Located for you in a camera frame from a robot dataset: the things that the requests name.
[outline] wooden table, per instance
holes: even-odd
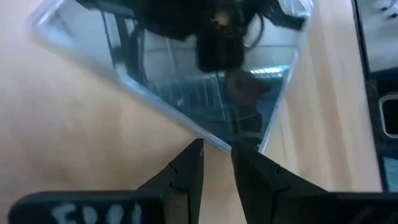
[[[133,189],[195,137],[39,46],[40,0],[0,1],[0,219],[24,194]],[[351,3],[320,1],[266,155],[328,190],[381,189]],[[205,149],[201,223],[245,223],[229,155]]]

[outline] glass edge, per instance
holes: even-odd
[[[305,43],[305,41],[308,39],[308,32],[309,32],[310,24],[311,24],[312,17],[313,17],[313,11],[314,11],[313,9],[314,9],[314,7],[316,7],[315,3],[313,3],[313,7],[310,10],[310,15],[311,16],[305,22],[305,26],[304,26],[303,31],[302,31],[303,35],[301,36],[301,38],[300,38],[300,40],[299,40],[299,42],[297,44],[297,49],[295,49],[294,58],[293,58],[293,62],[291,64],[291,66],[290,66],[289,73],[286,76],[286,78],[285,78],[285,80],[284,80],[284,82],[282,84],[282,88],[280,90],[278,99],[277,99],[277,101],[275,103],[274,110],[273,110],[273,112],[271,114],[268,127],[267,127],[267,129],[266,129],[266,131],[264,133],[264,137],[263,137],[261,145],[259,147],[259,152],[261,154],[264,154],[266,152],[266,149],[267,149],[267,146],[268,146],[268,142],[269,142],[269,138],[271,136],[271,132],[275,129],[275,126],[277,126],[277,120],[278,120],[278,117],[279,117],[278,116],[279,115],[278,112],[279,112],[280,104],[282,103],[282,100],[286,96],[286,92],[289,89],[289,84],[290,84],[290,81],[292,79],[293,73],[295,71],[295,68],[296,68],[298,62],[299,62],[300,50],[301,50],[303,44]]]

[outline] wooden surface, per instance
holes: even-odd
[[[1,223],[31,192],[133,189],[194,138],[37,45],[26,18],[39,3],[0,1]],[[309,41],[266,155],[328,190],[380,190],[350,2],[321,1]],[[229,155],[211,146],[200,216],[201,223],[245,223]]]

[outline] glass panel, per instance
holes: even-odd
[[[228,145],[259,149],[265,146],[278,97],[297,59],[303,29],[295,27],[309,18],[312,2],[280,1],[280,8],[287,18],[280,19],[280,12],[270,7],[265,12],[269,15],[256,15],[248,25],[241,68],[210,73],[197,66],[195,35],[184,41],[168,39],[129,16],[87,9],[73,0],[42,6],[34,28],[99,73],[106,68],[108,77],[198,137],[226,151]]]

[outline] black object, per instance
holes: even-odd
[[[256,151],[234,148],[232,160],[248,224],[398,223],[398,194],[327,192]]]
[[[137,190],[42,192],[18,200],[10,224],[198,223],[203,140],[194,140]]]
[[[203,16],[197,32],[197,64],[201,71],[241,67],[246,26],[238,4],[232,1],[226,6],[212,7]]]
[[[372,131],[374,138],[374,145],[376,148],[377,163],[379,164],[379,173],[381,178],[382,189],[388,191],[386,169],[384,167],[384,158],[381,155],[381,151],[385,148],[389,148],[386,144],[386,140],[383,139],[384,134],[382,133],[380,111],[379,111],[379,97],[378,93],[378,81],[374,79],[373,72],[370,71],[368,51],[365,43],[364,28],[361,18],[360,5],[357,0],[351,0],[353,6],[353,15],[355,21],[356,36],[358,40],[359,55],[361,56],[362,71],[364,75],[364,82],[366,88],[366,96],[368,98],[368,109],[372,123]]]
[[[253,150],[234,147],[232,162],[248,224],[398,223],[398,194],[327,192]],[[11,208],[9,223],[195,224],[202,185],[197,139],[137,190],[28,195]]]
[[[398,98],[384,101],[381,107],[386,134],[398,135]]]
[[[393,13],[390,16],[388,16],[388,19],[395,19],[396,17],[398,17],[397,13]]]
[[[240,68],[244,60],[243,37],[258,14],[275,26],[300,30],[305,18],[287,15],[278,0],[76,0],[88,9],[99,9],[135,20],[155,34],[184,41],[197,40],[198,68],[203,72]],[[214,23],[226,11],[228,25]]]

